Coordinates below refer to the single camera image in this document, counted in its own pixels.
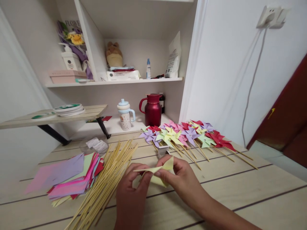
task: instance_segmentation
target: hand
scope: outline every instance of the hand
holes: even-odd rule
[[[151,172],[145,173],[138,188],[133,188],[132,182],[139,174],[134,170],[146,168],[149,166],[132,163],[118,183],[116,192],[117,219],[114,229],[141,229],[147,190],[153,174]]]
[[[164,165],[171,157],[171,155],[166,155],[161,158],[157,167]],[[167,170],[160,169],[155,173],[155,176],[169,183],[190,208],[198,214],[203,212],[206,202],[209,202],[212,198],[199,183],[189,163],[174,157],[174,172],[175,175]]]

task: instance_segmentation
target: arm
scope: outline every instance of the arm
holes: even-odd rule
[[[147,190],[153,174],[151,172],[145,173],[137,188],[132,187],[132,182],[139,174],[133,170],[146,168],[149,166],[131,164],[118,183],[116,191],[117,217],[114,230],[141,229]]]
[[[162,166],[170,157],[161,158],[157,166]],[[213,199],[185,160],[174,157],[174,172],[175,175],[160,169],[155,175],[169,183],[180,198],[211,226],[220,230],[260,229]]]

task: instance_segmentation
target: pink box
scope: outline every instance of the pink box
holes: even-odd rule
[[[48,71],[54,84],[57,83],[75,83],[76,79],[87,79],[86,73],[76,70],[53,70]]]

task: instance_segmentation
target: white shelf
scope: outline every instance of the white shelf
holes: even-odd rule
[[[104,123],[109,134],[127,133],[133,131],[141,131],[141,128],[145,127],[145,114],[136,114],[136,120],[131,122],[131,129],[123,131],[120,124],[119,114],[113,115],[110,120]],[[162,114],[161,124],[168,123],[169,118]],[[87,136],[101,136],[103,134],[98,123],[86,123],[82,126],[70,139],[80,139]]]
[[[140,79],[140,80],[124,80],[124,81],[98,81],[84,83],[62,83],[62,84],[47,84],[47,88],[55,87],[71,87],[71,86],[91,86],[91,85],[114,85],[114,84],[132,84],[132,83],[148,83],[148,82],[163,82],[163,81],[182,81],[181,78],[160,78],[160,79]]]

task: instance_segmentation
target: black metal leg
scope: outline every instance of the black metal leg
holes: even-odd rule
[[[55,131],[53,128],[51,128],[49,125],[41,125],[41,126],[38,126],[38,127],[40,127],[43,131],[48,133],[50,136],[52,136],[57,141],[61,142],[63,144],[63,146],[68,145],[71,142],[71,140],[69,140],[69,141],[66,140],[64,137],[61,136],[61,134],[59,134],[57,131]]]
[[[97,118],[96,120],[97,120],[98,124],[100,125],[100,128],[102,129],[102,131],[105,134],[106,138],[109,139],[111,137],[111,134],[108,134],[108,131],[106,130],[106,127],[103,124],[101,118]]]

